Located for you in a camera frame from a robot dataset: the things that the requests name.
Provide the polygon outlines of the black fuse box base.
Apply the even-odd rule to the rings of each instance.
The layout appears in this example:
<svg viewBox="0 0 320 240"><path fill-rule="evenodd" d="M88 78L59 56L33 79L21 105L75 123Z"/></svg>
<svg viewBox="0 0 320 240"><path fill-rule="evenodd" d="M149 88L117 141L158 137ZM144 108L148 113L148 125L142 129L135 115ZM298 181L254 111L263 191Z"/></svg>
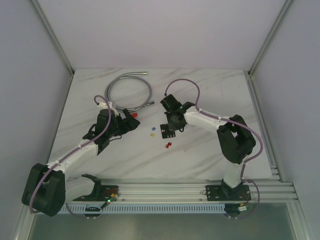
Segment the black fuse box base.
<svg viewBox="0 0 320 240"><path fill-rule="evenodd" d="M167 123L160 125L160 131L162 139L174 138L176 136L175 131L170 130Z"/></svg>

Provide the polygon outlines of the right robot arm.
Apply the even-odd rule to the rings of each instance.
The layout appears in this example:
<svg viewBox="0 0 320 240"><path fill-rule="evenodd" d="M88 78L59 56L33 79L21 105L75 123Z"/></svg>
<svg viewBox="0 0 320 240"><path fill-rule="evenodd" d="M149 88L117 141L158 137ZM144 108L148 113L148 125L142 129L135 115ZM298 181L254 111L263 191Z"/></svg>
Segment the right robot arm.
<svg viewBox="0 0 320 240"><path fill-rule="evenodd" d="M187 125L200 127L217 135L221 152L227 160L226 172L222 179L221 193L228 200L239 194L243 184L244 161L252 154L256 140L240 115L223 120L220 116L205 112L195 103L182 104L169 94L160 101L165 109L166 124L160 125L163 139L174 138L176 131L183 132Z"/></svg>

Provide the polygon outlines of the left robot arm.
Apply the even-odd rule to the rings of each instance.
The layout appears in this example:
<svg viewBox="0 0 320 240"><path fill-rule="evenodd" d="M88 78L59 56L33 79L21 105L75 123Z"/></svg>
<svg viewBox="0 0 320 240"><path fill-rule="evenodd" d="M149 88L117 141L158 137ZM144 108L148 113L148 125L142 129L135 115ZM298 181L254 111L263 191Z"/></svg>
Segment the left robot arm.
<svg viewBox="0 0 320 240"><path fill-rule="evenodd" d="M135 130L140 121L127 109L124 117L113 110L100 110L97 121L70 153L47 164L35 164L29 173L21 197L23 205L33 213L55 216L73 200L104 200L102 181L89 173L71 180L71 176L85 163L97 157L110 144L111 138L122 137Z"/></svg>

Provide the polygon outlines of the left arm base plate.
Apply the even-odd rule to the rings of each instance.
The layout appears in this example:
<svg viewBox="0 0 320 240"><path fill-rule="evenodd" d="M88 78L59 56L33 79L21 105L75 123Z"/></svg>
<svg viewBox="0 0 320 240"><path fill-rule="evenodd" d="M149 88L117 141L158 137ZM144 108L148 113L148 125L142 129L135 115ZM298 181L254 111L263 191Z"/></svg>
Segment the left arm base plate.
<svg viewBox="0 0 320 240"><path fill-rule="evenodd" d="M73 199L75 202L85 201L85 202L105 202L111 197L114 197L119 192L118 185L102 185L100 190L94 189L89 195L83 195L78 198Z"/></svg>

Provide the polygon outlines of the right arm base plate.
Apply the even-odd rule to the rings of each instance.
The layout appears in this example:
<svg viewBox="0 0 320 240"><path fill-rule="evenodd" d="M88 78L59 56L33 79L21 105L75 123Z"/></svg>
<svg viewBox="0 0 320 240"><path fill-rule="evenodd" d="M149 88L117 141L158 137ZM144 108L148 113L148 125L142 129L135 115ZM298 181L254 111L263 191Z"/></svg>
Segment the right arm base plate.
<svg viewBox="0 0 320 240"><path fill-rule="evenodd" d="M227 185L206 185L204 193L210 202L239 202L252 199L248 185L240 184L235 188Z"/></svg>

